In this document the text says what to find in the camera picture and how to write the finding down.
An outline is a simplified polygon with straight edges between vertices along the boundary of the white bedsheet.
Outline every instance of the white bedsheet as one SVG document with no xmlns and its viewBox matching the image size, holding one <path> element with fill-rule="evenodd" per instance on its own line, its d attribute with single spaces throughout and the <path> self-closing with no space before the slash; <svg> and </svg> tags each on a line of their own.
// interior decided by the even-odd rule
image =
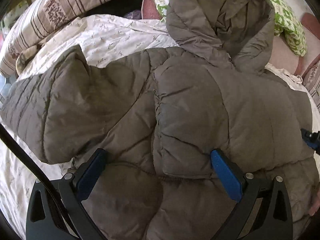
<svg viewBox="0 0 320 240">
<path fill-rule="evenodd" d="M 79 44 L 89 65 L 105 67 L 109 62 L 137 51 L 177 46 L 158 20 L 128 20 L 111 15 L 77 18 L 52 38 L 27 66 L 19 80 L 44 73 L 67 48 Z M 307 90 L 272 65 L 267 69 L 285 80 L 292 89 Z M 313 131 L 320 130 L 320 114 L 311 96 Z M 26 144 L 14 136 L 19 145 L 38 164 L 49 179 L 60 179 L 71 162 L 57 165 L 41 163 Z M 0 209 L 18 235 L 25 239 L 28 202 L 35 176 L 0 141 Z"/>
</svg>

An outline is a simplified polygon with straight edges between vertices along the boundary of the blue clamp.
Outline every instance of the blue clamp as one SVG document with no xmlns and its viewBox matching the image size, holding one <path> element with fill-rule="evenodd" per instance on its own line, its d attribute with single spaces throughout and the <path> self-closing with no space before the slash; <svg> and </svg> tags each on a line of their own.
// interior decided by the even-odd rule
<svg viewBox="0 0 320 240">
<path fill-rule="evenodd" d="M 301 136 L 306 144 L 320 155 L 320 131 L 313 133 L 309 132 L 308 130 L 301 129 Z"/>
<path fill-rule="evenodd" d="M 80 165 L 72 183 L 78 201 L 86 200 L 108 162 L 108 153 L 98 148 L 91 158 Z"/>
<path fill-rule="evenodd" d="M 220 149 L 213 150 L 210 158 L 212 167 L 229 197 L 239 203 L 243 195 L 243 187 L 245 187 L 243 172 Z"/>
</svg>

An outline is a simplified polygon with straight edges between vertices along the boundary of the jacket hood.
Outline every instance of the jacket hood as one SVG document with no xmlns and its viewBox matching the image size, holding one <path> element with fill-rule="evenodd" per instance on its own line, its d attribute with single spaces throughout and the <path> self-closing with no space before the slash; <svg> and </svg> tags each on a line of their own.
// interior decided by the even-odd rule
<svg viewBox="0 0 320 240">
<path fill-rule="evenodd" d="M 167 30 L 216 67 L 260 74 L 271 57 L 274 14 L 269 0 L 170 0 Z"/>
</svg>

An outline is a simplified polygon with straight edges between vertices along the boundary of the black cable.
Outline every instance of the black cable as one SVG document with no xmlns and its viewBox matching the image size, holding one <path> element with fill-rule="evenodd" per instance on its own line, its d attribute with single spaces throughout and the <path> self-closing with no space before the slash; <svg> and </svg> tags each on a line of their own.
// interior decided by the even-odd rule
<svg viewBox="0 0 320 240">
<path fill-rule="evenodd" d="M 20 147 L 19 144 L 10 136 L 7 130 L 0 124 L 0 139 L 4 144 L 12 151 L 12 153 L 20 160 L 26 167 L 42 182 L 46 190 L 51 195 L 54 203 L 56 204 L 60 214 L 63 216 L 64 220 L 70 226 L 70 228 L 76 232 L 71 219 L 68 215 L 68 211 L 61 201 L 59 192 L 50 182 L 48 177 L 43 173 L 43 171 L 38 167 L 38 165 L 28 156 L 28 154 Z"/>
</svg>

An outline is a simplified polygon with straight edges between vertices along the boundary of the blue gripper pad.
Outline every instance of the blue gripper pad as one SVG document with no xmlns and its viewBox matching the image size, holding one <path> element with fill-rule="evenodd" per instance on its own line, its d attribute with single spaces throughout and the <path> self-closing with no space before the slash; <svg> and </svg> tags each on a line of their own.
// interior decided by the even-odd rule
<svg viewBox="0 0 320 240">
<path fill-rule="evenodd" d="M 312 142 L 309 142 L 309 141 L 305 141 L 305 142 L 307 143 L 307 145 L 308 145 L 310 148 L 314 149 L 315 151 L 318 150 L 319 145 L 318 145 L 317 143 L 312 143 Z"/>
<path fill-rule="evenodd" d="M 106 167 L 107 157 L 105 150 L 97 149 L 88 163 L 86 163 L 89 165 L 76 185 L 78 201 L 86 200 L 89 197 L 94 185 Z"/>
<path fill-rule="evenodd" d="M 229 197 L 237 203 L 242 198 L 242 185 L 217 150 L 211 152 L 211 164 Z"/>
</svg>

